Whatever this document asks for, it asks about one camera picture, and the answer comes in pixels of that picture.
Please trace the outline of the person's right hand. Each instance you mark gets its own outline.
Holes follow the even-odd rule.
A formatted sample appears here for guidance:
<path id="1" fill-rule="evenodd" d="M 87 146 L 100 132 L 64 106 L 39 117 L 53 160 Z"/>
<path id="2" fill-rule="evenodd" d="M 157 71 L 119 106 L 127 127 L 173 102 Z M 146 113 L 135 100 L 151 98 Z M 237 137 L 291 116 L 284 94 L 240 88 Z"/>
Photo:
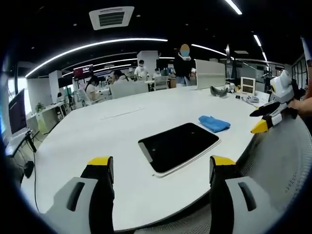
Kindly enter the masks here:
<path id="1" fill-rule="evenodd" d="M 312 114 L 312 98 L 307 98 L 305 100 L 292 100 L 288 107 L 296 109 L 298 114 L 303 115 L 311 115 Z"/>

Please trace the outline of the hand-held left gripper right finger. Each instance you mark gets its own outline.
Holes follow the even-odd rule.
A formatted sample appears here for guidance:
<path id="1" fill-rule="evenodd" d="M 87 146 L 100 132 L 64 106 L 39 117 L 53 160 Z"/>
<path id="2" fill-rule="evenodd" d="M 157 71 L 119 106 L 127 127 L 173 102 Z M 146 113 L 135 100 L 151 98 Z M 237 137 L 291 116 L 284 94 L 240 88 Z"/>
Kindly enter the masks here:
<path id="1" fill-rule="evenodd" d="M 249 176 L 242 176 L 234 161 L 210 157 L 212 234 L 264 234 L 274 222 L 269 194 Z"/>

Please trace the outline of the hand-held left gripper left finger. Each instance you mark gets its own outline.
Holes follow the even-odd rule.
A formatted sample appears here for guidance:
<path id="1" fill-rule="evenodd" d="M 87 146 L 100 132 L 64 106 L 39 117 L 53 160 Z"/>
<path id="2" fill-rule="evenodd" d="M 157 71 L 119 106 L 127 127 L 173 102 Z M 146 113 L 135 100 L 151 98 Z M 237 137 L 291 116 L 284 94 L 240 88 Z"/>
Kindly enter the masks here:
<path id="1" fill-rule="evenodd" d="M 113 183 L 113 157 L 93 158 L 56 192 L 41 217 L 58 234 L 112 234 Z"/>

